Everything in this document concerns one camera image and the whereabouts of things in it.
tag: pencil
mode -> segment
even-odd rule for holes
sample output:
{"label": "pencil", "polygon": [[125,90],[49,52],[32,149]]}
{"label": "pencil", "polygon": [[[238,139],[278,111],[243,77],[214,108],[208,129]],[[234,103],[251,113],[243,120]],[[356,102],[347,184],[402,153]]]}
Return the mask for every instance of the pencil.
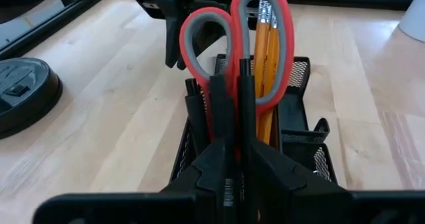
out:
{"label": "pencil", "polygon": [[[268,40],[268,53],[266,67],[264,71],[264,95],[267,95],[274,83],[276,76],[276,69],[278,68],[279,59],[279,33],[276,17],[272,13],[272,21],[270,25],[269,40]],[[273,109],[267,110],[260,116],[258,131],[258,139],[266,144],[270,143],[270,132],[272,131]]]}
{"label": "pencil", "polygon": [[[271,5],[260,0],[258,4],[258,20],[255,36],[254,49],[254,79],[255,79],[255,97],[262,96],[264,63],[267,55],[268,30],[270,27]],[[258,133],[259,119],[257,118],[256,133]]]}

